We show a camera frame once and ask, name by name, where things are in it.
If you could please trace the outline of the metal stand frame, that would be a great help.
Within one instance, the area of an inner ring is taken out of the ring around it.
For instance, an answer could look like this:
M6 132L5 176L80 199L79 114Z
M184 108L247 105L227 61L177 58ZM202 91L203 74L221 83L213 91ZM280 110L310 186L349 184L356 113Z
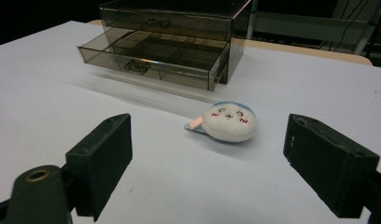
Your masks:
M369 56L380 24L381 0L252 0L247 38Z

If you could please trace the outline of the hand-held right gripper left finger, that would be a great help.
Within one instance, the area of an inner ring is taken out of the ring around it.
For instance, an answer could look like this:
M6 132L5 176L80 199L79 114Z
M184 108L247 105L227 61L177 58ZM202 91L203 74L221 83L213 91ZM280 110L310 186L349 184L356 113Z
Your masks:
M71 204L96 221L133 158L131 115L103 120L66 154Z

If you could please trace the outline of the smoky transparent drawer cabinet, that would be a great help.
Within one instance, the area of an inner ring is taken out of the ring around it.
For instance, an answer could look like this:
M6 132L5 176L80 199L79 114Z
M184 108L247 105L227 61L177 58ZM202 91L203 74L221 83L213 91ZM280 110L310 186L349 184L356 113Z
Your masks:
M252 0L114 0L99 9L105 29L227 42L228 69L219 81L226 84L244 52L251 5Z

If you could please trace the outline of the white plush face toy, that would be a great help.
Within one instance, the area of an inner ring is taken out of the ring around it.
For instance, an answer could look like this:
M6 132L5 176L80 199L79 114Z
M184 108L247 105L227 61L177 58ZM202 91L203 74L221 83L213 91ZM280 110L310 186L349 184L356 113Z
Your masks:
M186 123L184 128L219 141L241 143L255 135L257 119L248 106L223 101L213 104L201 116Z

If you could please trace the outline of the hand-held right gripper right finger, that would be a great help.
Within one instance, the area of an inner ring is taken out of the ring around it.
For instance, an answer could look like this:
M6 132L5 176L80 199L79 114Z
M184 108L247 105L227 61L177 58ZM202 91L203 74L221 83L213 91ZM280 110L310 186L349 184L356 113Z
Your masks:
M360 217L377 154L317 119L296 114L289 115L283 154L337 217Z

